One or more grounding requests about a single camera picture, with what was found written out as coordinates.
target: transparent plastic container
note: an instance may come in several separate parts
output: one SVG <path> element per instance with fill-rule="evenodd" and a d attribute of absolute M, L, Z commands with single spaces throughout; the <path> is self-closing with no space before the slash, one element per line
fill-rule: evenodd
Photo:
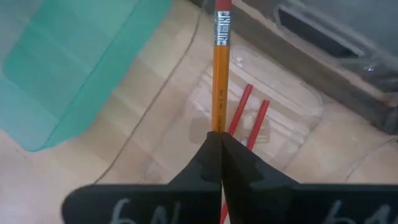
<path fill-rule="evenodd" d="M 167 183 L 195 155 L 211 127 L 212 26 L 211 18 L 201 18 L 186 55 L 100 183 Z M 321 97 L 234 34 L 232 43 L 227 123 L 252 84 L 234 137 L 245 143 L 261 101 L 269 100 L 254 152 L 283 170 L 319 121 Z"/>
<path fill-rule="evenodd" d="M 28 151 L 85 131 L 170 0 L 0 1 L 0 128 Z"/>
<path fill-rule="evenodd" d="M 345 175 L 345 182 L 396 184 L 398 138 L 392 138 L 359 157 Z"/>

